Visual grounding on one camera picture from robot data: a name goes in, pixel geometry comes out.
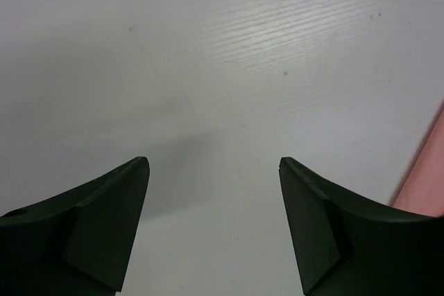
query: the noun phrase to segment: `pink object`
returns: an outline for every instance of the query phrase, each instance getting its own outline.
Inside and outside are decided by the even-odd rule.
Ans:
[[[393,203],[426,216],[444,215],[444,112],[441,112]]]

